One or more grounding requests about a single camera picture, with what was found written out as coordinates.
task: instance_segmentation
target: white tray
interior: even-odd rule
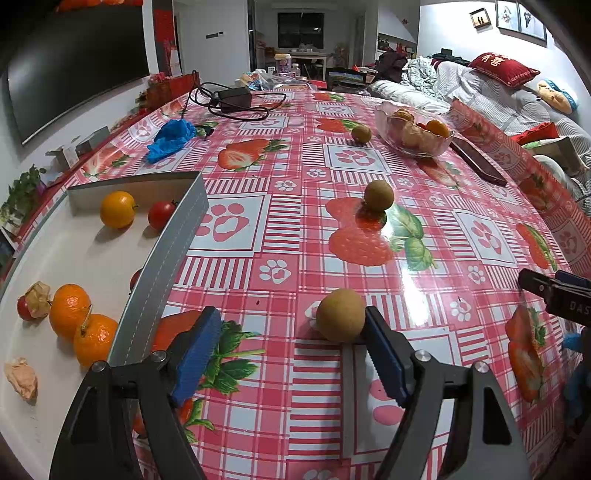
[[[115,190],[129,192],[139,204],[125,231],[108,229],[99,218],[101,200]],[[148,224],[148,209],[154,202],[181,199],[159,236]],[[61,426],[85,371],[48,318],[33,323],[18,317],[17,298],[37,280],[49,284],[52,294],[66,283],[81,285],[94,313],[119,321],[109,362],[139,361],[151,345],[178,264],[207,207],[198,173],[148,174],[73,187],[17,259],[0,300],[0,360],[25,357],[37,373],[39,392],[29,404],[3,378],[0,431],[35,480],[49,476]],[[142,267],[130,296],[129,281]]]

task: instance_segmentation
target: black phone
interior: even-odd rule
[[[505,177],[470,142],[454,138],[451,147],[482,180],[501,187],[507,186]]]

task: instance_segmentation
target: black cable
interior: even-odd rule
[[[218,87],[222,87],[225,89],[230,89],[230,87],[228,87],[226,85],[222,85],[220,83],[215,83],[215,82],[205,82],[205,83],[202,83],[201,85],[199,85],[199,81],[197,79],[197,71],[193,70],[192,75],[193,75],[193,87],[189,91],[189,95],[187,95],[187,100],[185,101],[185,106],[183,108],[183,112],[181,113],[181,119],[184,118],[184,114],[187,111],[187,107],[189,105],[189,99],[191,99],[193,101],[193,103],[196,103],[197,105],[206,107],[207,110],[213,115],[228,118],[230,120],[237,120],[239,122],[259,122],[261,120],[264,120],[269,116],[269,113],[271,111],[275,110],[276,108],[279,108],[283,104],[283,102],[285,102],[285,100],[287,99],[287,95],[285,93],[280,93],[280,92],[257,93],[255,96],[283,95],[283,98],[273,108],[266,108],[261,105],[254,106],[254,107],[243,107],[240,105],[236,105],[234,103],[230,103],[226,100],[222,100],[219,96],[216,97],[215,93],[209,89],[206,89],[204,87],[204,85],[216,85]],[[199,91],[199,93],[201,93],[201,95],[210,99],[208,103],[201,103],[201,102],[197,101],[197,90]],[[260,113],[261,115],[257,116],[256,118],[240,118],[240,117],[226,115],[224,113],[221,113],[221,107],[217,106],[218,103],[221,103],[226,106],[231,106],[234,108],[239,108],[240,110],[245,111],[245,112]]]

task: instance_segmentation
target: red pillow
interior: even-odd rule
[[[560,138],[558,130],[554,122],[545,122],[539,124],[537,127],[529,129],[527,132],[523,132],[519,135],[511,137],[519,145],[525,145],[530,142],[537,142],[538,140],[548,140],[550,138]]]
[[[517,88],[540,74],[538,70],[496,53],[483,53],[469,66],[511,88]]]

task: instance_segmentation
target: dining table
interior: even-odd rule
[[[381,99],[286,86],[277,97],[253,98],[274,108],[263,120],[247,112],[221,118],[193,100],[184,118],[196,135],[181,150],[146,161],[159,129],[181,118],[186,95],[93,155],[48,201],[23,242],[70,186],[201,173],[209,210],[164,316],[213,306],[238,332],[225,350],[220,344],[219,371],[202,381],[183,424],[207,478],[374,477],[404,410],[386,395],[364,345],[331,343],[317,330],[316,309],[337,288],[377,307],[414,349],[453,365],[487,363],[532,474],[542,472],[563,439],[561,390],[581,360],[561,343],[579,326],[546,313],[544,300],[522,291],[517,277],[523,268],[546,275],[591,270],[589,221],[562,186],[458,101],[444,117],[405,108],[417,122],[442,119],[472,142],[505,187],[482,180],[451,148],[433,159],[390,146],[375,128]],[[351,137],[358,125],[372,130],[366,144]],[[373,180],[385,180],[395,202],[379,228],[366,228],[356,211]],[[534,401],[520,390],[509,354],[507,324],[524,319],[543,366]],[[453,400],[444,400],[426,480],[437,478],[452,413]],[[134,433],[134,442],[144,478],[159,478],[147,440]]]

